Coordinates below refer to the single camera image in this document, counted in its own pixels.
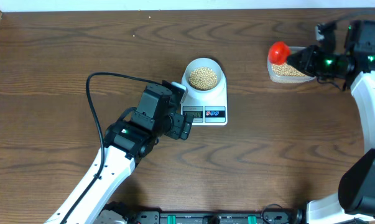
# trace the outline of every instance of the white scale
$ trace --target white scale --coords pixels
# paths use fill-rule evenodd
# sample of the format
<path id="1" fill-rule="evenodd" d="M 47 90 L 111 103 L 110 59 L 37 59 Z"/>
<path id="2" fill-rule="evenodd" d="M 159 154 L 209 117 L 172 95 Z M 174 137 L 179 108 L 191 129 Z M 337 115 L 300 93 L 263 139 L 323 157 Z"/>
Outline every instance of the white scale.
<path id="1" fill-rule="evenodd" d="M 212 69 L 218 77 L 218 84 L 211 90 L 201 91 L 190 86 L 188 78 L 191 72 L 200 67 Z M 190 62 L 182 78 L 187 95 L 182 102 L 182 114 L 194 115 L 193 125 L 227 124 L 227 87 L 226 77 L 220 66 L 211 59 L 198 58 Z"/>

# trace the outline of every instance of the plastic container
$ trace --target plastic container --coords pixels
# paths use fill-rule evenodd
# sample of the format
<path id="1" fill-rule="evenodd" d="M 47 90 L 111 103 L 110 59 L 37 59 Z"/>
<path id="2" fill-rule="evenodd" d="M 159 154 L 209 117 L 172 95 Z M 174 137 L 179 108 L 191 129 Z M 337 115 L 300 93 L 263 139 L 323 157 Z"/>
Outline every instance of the plastic container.
<path id="1" fill-rule="evenodd" d="M 291 53 L 295 53 L 299 50 L 303 50 L 305 47 L 289 47 L 291 50 Z M 315 79 L 315 77 L 310 77 L 308 75 L 304 77 L 294 77 L 294 76 L 288 76 L 288 75 L 278 75 L 276 72 L 273 71 L 272 69 L 272 64 L 269 61 L 269 58 L 267 58 L 267 69 L 270 74 L 270 79 L 273 82 L 276 83 L 304 83 L 304 82 L 309 82 Z"/>
<path id="2" fill-rule="evenodd" d="M 190 82 L 188 81 L 190 74 L 192 73 L 194 69 L 201 68 L 201 67 L 210 68 L 215 72 L 218 78 L 218 83 L 216 84 L 214 88 L 203 91 L 203 90 L 197 90 L 190 85 Z M 187 65 L 185 73 L 183 74 L 182 85 L 184 85 L 188 89 L 188 95 L 191 96 L 192 98 L 196 98 L 199 100 L 210 100 L 210 99 L 217 97 L 225 88 L 226 77 L 222 69 L 220 68 L 220 66 L 214 60 L 209 59 L 209 58 L 198 58 L 190 62 Z"/>

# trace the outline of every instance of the white wall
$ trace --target white wall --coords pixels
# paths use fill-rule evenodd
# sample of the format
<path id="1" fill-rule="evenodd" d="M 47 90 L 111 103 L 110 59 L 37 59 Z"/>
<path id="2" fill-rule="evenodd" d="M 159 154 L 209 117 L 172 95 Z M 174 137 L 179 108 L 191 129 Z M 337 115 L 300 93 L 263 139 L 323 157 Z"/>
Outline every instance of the white wall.
<path id="1" fill-rule="evenodd" d="M 0 0 L 2 12 L 375 7 L 375 0 Z"/>

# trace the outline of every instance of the green light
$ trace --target green light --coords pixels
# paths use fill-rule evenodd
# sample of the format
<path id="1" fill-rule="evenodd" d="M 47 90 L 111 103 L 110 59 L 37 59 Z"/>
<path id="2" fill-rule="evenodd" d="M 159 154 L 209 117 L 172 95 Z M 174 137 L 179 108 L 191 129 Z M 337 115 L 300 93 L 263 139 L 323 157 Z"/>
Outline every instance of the green light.
<path id="1" fill-rule="evenodd" d="M 373 62 L 373 60 L 375 60 L 375 57 L 374 57 L 374 56 L 368 56 L 368 60 L 369 60 L 370 62 Z"/>

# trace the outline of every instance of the wood grain surface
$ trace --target wood grain surface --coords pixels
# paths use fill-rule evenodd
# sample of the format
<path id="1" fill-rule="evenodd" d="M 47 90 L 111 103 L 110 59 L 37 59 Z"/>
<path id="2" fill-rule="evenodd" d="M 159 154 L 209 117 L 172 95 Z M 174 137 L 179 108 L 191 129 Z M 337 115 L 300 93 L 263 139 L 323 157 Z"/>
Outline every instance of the wood grain surface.
<path id="1" fill-rule="evenodd" d="M 180 81 L 198 57 L 216 59 L 226 74 L 229 123 L 193 127 L 186 141 L 163 137 L 111 200 L 162 210 L 252 211 L 333 194 L 364 152 L 356 103 L 330 85 L 273 83 L 266 58 L 275 41 L 314 44 L 317 23 L 357 10 L 3 15 L 0 223 L 43 223 L 91 165 L 100 143 L 85 96 L 90 73 Z M 347 25 L 336 32 L 340 49 Z M 136 106 L 144 87 L 94 78 L 102 127 Z"/>

